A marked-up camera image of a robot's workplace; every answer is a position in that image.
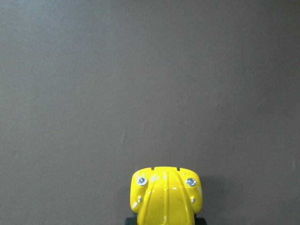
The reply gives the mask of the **yellow beetle toy car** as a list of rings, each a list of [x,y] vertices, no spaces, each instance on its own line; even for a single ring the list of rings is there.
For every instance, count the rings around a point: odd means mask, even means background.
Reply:
[[[197,217],[203,206],[201,180],[197,173],[172,166],[147,167],[131,179],[127,225],[204,225]]]

